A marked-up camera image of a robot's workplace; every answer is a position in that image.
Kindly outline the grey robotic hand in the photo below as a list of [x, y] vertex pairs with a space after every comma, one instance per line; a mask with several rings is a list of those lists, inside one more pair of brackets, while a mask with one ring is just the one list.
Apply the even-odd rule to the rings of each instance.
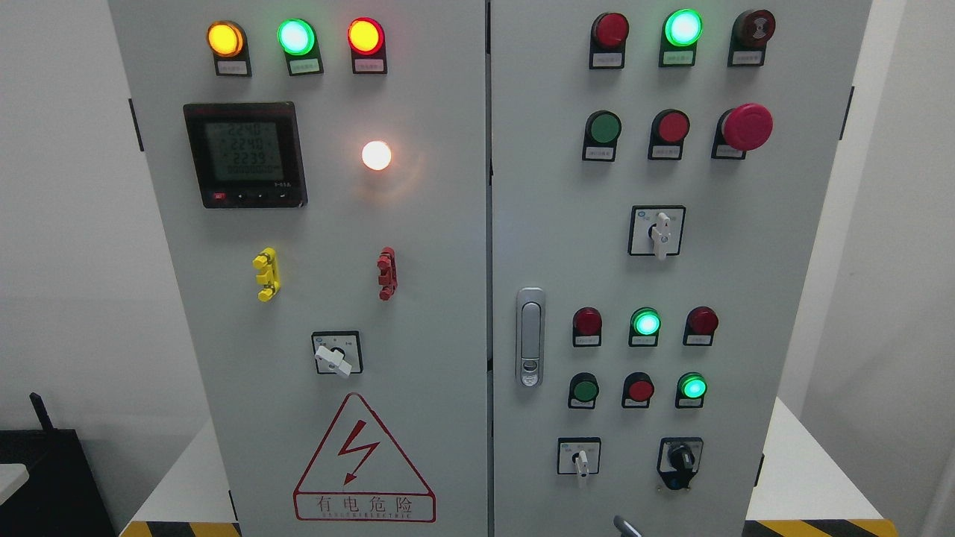
[[642, 537], [641, 531], [638, 530], [634, 524], [628, 522], [628, 520], [625, 520], [623, 516], [615, 516], [613, 518], [613, 524], [618, 530], [618, 533], [620, 533], [621, 537]]

